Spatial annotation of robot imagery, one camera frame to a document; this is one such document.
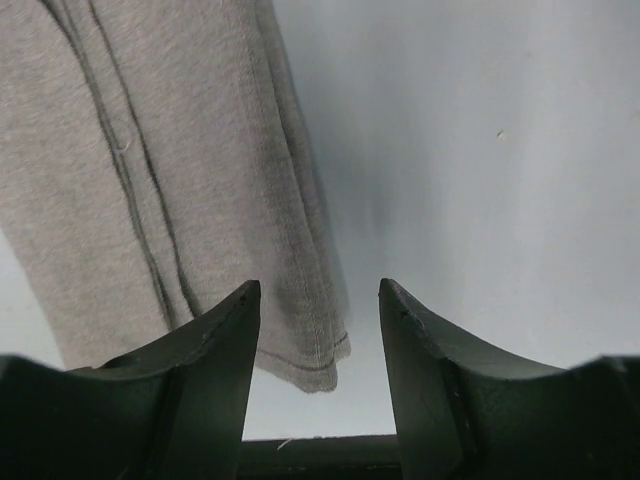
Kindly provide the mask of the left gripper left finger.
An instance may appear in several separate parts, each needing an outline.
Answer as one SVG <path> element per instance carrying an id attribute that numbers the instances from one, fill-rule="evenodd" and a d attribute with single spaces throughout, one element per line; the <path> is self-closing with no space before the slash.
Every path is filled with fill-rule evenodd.
<path id="1" fill-rule="evenodd" d="M 5 479 L 232 479 L 260 327 L 257 281 L 98 368 L 1 360 Z"/>

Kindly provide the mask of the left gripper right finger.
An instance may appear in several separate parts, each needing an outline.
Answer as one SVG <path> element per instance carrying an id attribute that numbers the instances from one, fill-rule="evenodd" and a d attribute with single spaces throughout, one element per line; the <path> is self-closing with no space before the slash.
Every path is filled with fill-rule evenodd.
<path id="1" fill-rule="evenodd" d="M 407 479 L 635 479 L 639 360 L 560 369 L 438 316 L 391 279 L 379 312 Z"/>

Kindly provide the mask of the grey cloth napkin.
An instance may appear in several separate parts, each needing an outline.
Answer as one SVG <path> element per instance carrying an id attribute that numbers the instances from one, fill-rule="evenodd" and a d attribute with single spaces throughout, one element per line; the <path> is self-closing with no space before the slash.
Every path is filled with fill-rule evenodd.
<path id="1" fill-rule="evenodd" d="M 350 351 L 269 1 L 5 1 L 1 228 L 69 368 L 261 285 L 259 368 Z"/>

